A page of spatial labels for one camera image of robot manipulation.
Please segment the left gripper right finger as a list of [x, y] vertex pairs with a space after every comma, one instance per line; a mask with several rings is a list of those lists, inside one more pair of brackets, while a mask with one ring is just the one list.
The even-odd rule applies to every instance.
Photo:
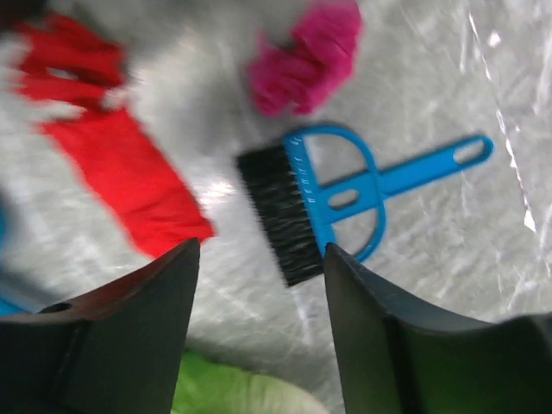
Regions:
[[464, 317], [334, 244], [324, 280], [346, 412], [550, 412], [550, 315]]

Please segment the blue hand brush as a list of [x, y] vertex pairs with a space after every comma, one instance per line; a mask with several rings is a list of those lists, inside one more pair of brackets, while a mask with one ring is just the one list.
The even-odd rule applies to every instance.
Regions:
[[[321, 185], [306, 146], [312, 135], [349, 142], [362, 155], [366, 171]], [[292, 287], [323, 274], [325, 248], [337, 241], [333, 224], [375, 210], [372, 236], [355, 255], [358, 261], [367, 260], [386, 231], [387, 199], [477, 166], [493, 149], [489, 137], [472, 135], [381, 171], [355, 132], [319, 125], [296, 129], [272, 146], [239, 155], [236, 168], [284, 281]]]

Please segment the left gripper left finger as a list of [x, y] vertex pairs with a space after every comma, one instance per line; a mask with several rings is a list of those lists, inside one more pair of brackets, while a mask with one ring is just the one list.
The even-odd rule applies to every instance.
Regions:
[[96, 290], [2, 317], [2, 412], [168, 413], [199, 253], [189, 240]]

